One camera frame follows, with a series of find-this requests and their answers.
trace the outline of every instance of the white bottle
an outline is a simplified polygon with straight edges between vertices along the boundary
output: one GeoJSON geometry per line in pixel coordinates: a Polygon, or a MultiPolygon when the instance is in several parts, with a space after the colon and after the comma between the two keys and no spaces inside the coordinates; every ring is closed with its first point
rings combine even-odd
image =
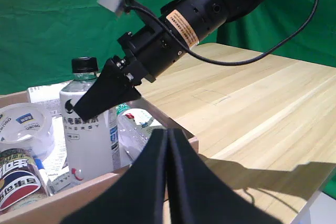
{"type": "Polygon", "coordinates": [[[71,64],[75,78],[60,91],[60,104],[70,179],[79,185],[120,168],[120,153],[115,108],[88,121],[73,110],[97,79],[97,59],[77,58],[71,64]]]}

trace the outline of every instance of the bottle label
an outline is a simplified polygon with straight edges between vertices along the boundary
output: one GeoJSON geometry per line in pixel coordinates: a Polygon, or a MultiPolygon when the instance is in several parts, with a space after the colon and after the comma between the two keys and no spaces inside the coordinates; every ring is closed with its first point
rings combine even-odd
{"type": "Polygon", "coordinates": [[[122,103],[122,104],[119,104],[118,106],[116,106],[116,110],[117,110],[117,116],[125,111],[125,110],[129,110],[130,107],[126,104],[126,103],[122,103]]]}
{"type": "Polygon", "coordinates": [[[114,108],[86,121],[73,110],[84,94],[60,92],[70,179],[75,185],[113,171],[112,148],[118,143],[114,108]]]}

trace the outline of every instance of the cardboard box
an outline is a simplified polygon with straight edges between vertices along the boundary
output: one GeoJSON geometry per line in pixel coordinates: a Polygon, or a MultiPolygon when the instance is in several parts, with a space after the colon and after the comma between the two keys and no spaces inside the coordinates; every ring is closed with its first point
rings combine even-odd
{"type": "MultiPolygon", "coordinates": [[[[20,102],[27,102],[26,91],[0,96],[0,108],[20,102]]],[[[183,129],[191,146],[198,152],[197,138],[147,100],[140,99],[133,101],[130,103],[130,106],[147,110],[165,127],[183,129]]],[[[128,168],[128,166],[121,168],[113,173],[105,174],[82,185],[67,189],[46,199],[42,199],[34,204],[1,215],[0,223],[60,223],[65,216],[85,206],[88,202],[107,190],[127,171],[128,168]]]]}

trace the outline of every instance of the clear tape roll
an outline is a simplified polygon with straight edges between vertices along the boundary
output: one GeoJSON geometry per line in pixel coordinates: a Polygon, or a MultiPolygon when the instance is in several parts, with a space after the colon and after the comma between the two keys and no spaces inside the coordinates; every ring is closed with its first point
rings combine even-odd
{"type": "Polygon", "coordinates": [[[41,105],[16,103],[0,109],[0,151],[22,148],[44,160],[55,146],[50,113],[41,105]]]}

